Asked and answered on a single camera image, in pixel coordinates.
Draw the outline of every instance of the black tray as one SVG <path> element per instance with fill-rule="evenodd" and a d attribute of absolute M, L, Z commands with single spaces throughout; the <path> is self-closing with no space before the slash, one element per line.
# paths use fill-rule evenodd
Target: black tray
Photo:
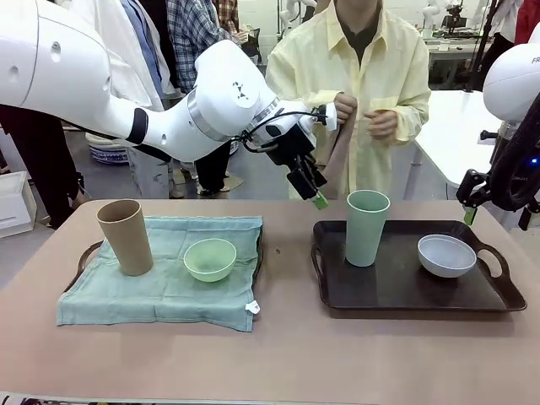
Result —
<path fill-rule="evenodd" d="M 323 221 L 313 229 L 311 258 L 322 302 L 336 310 L 512 312 L 527 307 L 510 279 L 508 262 L 457 221 L 388 221 L 375 264 L 359 268 L 345 259 L 345 221 Z M 480 258 L 460 278 L 446 279 L 420 264 L 418 243 L 426 235 L 450 235 L 477 254 L 490 251 L 502 275 L 494 278 Z"/>

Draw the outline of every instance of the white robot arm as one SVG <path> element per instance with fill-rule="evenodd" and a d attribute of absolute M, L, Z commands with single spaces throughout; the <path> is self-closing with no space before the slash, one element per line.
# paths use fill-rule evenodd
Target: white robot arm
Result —
<path fill-rule="evenodd" d="M 439 0 L 428 0 L 428 5 L 422 10 L 424 15 L 424 29 L 422 37 L 425 40 L 433 38 L 433 25 L 435 23 L 434 16 L 440 14 Z"/>
<path fill-rule="evenodd" d="M 287 165 L 304 199 L 325 181 L 311 151 L 314 122 L 337 126 L 333 105 L 311 111 L 279 100 L 241 49 L 211 46 L 196 61 L 196 88 L 155 112 L 111 94 L 107 50 L 82 19 L 46 0 L 0 0 L 0 104 L 42 111 L 77 127 L 194 161 L 235 138 Z"/>
<path fill-rule="evenodd" d="M 519 225 L 527 230 L 540 215 L 540 25 L 528 44 L 497 59 L 484 82 L 483 100 L 504 123 L 496 135 L 491 171 L 468 171 L 457 198 L 469 224 L 487 201 L 505 211 L 525 208 Z"/>
<path fill-rule="evenodd" d="M 279 18 L 281 19 L 281 24 L 283 25 L 283 34 L 287 35 L 289 31 L 293 28 L 292 21 L 297 17 L 296 4 L 304 4 L 306 7 L 317 7 L 317 2 L 315 0 L 287 0 L 287 6 L 284 11 L 279 13 Z"/>

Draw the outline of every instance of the green object in gripper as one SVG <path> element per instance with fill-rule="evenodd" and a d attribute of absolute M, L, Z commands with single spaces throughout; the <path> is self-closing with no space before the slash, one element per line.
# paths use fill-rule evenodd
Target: green object in gripper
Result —
<path fill-rule="evenodd" d="M 465 224 L 468 226 L 473 226 L 474 219 L 476 218 L 476 213 L 478 208 L 466 208 L 465 209 Z"/>
<path fill-rule="evenodd" d="M 328 200 L 320 192 L 311 200 L 317 209 L 322 210 L 328 208 Z"/>

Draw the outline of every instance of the white box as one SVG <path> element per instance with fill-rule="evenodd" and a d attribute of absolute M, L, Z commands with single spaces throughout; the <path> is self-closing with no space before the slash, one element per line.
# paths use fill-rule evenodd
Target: white box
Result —
<path fill-rule="evenodd" d="M 0 238 L 32 230 L 36 212 L 26 172 L 0 175 Z"/>

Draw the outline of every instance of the table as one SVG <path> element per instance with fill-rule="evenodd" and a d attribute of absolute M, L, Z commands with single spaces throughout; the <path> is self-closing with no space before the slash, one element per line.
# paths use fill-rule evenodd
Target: table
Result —
<path fill-rule="evenodd" d="M 506 256 L 529 302 L 524 312 L 336 319 L 320 302 L 310 246 L 313 224 L 343 219 L 343 202 L 316 211 L 295 201 L 147 200 L 148 215 L 264 217 L 254 332 L 202 323 L 56 327 L 58 297 L 102 237 L 95 214 L 104 203 L 83 205 L 0 291 L 0 389 L 130 402 L 538 402 L 540 272 L 483 209 L 473 230 Z M 398 202 L 390 217 L 459 219 L 462 208 Z"/>
<path fill-rule="evenodd" d="M 439 44 L 428 44 L 429 59 L 431 62 L 435 61 L 455 61 L 455 60 L 467 60 L 472 59 L 477 53 L 480 47 L 480 41 L 478 44 L 476 40 L 471 42 L 469 40 L 451 40 L 448 51 L 439 51 Z M 485 51 L 491 47 L 491 44 L 486 44 Z"/>
<path fill-rule="evenodd" d="M 478 48 L 480 47 L 480 41 L 478 40 L 451 40 L 448 51 L 440 51 L 439 43 L 429 43 L 429 69 L 433 67 L 433 64 L 437 61 L 452 61 L 452 67 L 448 78 L 440 86 L 442 89 L 449 89 L 456 79 L 457 68 L 461 61 L 467 61 L 473 59 L 478 53 Z M 489 50 L 491 44 L 486 44 L 485 52 Z"/>
<path fill-rule="evenodd" d="M 483 130 L 497 132 L 500 124 L 501 120 L 486 109 L 482 93 L 434 91 L 429 100 L 429 121 L 414 141 L 416 150 L 404 199 L 413 198 L 424 156 L 446 184 L 455 188 L 469 169 L 487 173 L 494 146 L 479 144 L 478 140 Z"/>

